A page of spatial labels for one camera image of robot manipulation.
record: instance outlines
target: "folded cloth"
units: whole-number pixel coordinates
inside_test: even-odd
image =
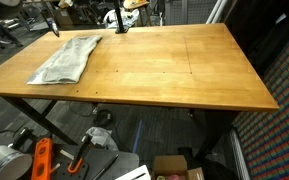
[[[101,38],[94,35],[69,40],[35,71],[27,84],[78,83],[89,54]]]

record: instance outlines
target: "black metal table leg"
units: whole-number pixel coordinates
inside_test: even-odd
[[[68,137],[64,132],[62,132],[58,127],[52,124],[48,119],[46,119],[42,114],[36,111],[31,105],[29,105],[22,98],[17,97],[5,97],[2,96],[6,101],[11,103],[17,109],[21,110],[24,114],[30,117],[33,121],[44,127],[46,130],[56,135],[64,142],[70,145],[77,145],[70,137]]]
[[[206,138],[195,160],[203,159],[211,152],[222,135],[231,129],[232,122],[238,113],[238,111],[205,110]]]

